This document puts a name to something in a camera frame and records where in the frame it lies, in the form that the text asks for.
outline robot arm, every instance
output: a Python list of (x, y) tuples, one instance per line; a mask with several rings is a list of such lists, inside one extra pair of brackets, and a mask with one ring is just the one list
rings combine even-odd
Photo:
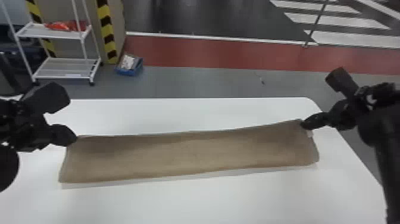
[(44, 114), (55, 113), (69, 105), (65, 89), (49, 83), (23, 99), (0, 99), (0, 191), (11, 185), (18, 172), (17, 152), (32, 152), (49, 144), (68, 146), (77, 139), (63, 125), (47, 124)]
[(359, 88), (343, 68), (333, 70), (326, 82), (346, 99), (325, 113), (313, 114), (301, 125), (348, 130), (358, 127), (361, 139), (376, 152), (387, 204), (387, 222), (400, 223), (400, 92), (394, 83)]

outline tabletop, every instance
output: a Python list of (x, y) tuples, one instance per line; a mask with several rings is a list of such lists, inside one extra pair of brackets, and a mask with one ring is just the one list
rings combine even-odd
[[(49, 123), (78, 135), (221, 130), (304, 119), (308, 98), (79, 99)], [(341, 135), (314, 131), (312, 166), (245, 169), (66, 186), (65, 149), (20, 153), (15, 182), (0, 193), (0, 223), (385, 223), (382, 187)]]

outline shelf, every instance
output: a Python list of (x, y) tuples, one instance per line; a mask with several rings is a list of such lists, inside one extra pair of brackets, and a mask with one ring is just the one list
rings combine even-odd
[(37, 79), (92, 79), (100, 62), (100, 58), (88, 59), (85, 63), (85, 59), (48, 57), (33, 77)]
[(92, 26), (88, 26), (84, 32), (75, 31), (58, 31), (46, 28), (43, 24), (29, 22), (17, 32), (20, 38), (48, 38), (48, 39), (75, 39), (84, 40), (88, 33), (92, 30)]

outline hazard stripe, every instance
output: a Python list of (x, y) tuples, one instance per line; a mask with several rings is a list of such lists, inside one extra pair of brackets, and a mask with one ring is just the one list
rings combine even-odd
[[(38, 5), (36, 5), (35, 3), (35, 0), (25, 0), (25, 3), (26, 7), (29, 10), (30, 16), (32, 17), (32, 20), (35, 23), (42, 23), (43, 22), (42, 16), (40, 14)], [(49, 39), (43, 39), (43, 44), (44, 44), (43, 47), (47, 49), (49, 55), (55, 58), (56, 55), (55, 55), (54, 44)]]
[(110, 64), (116, 64), (118, 61), (117, 45), (115, 44), (111, 11), (107, 0), (97, 0), (97, 16), (101, 24), (101, 36), (104, 41), (107, 61)]

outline blue container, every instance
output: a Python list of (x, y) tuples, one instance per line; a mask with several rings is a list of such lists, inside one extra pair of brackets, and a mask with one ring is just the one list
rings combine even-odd
[(143, 69), (143, 58), (135, 57), (135, 62), (132, 69), (123, 69), (118, 66), (115, 67), (115, 71), (123, 76), (137, 76)]

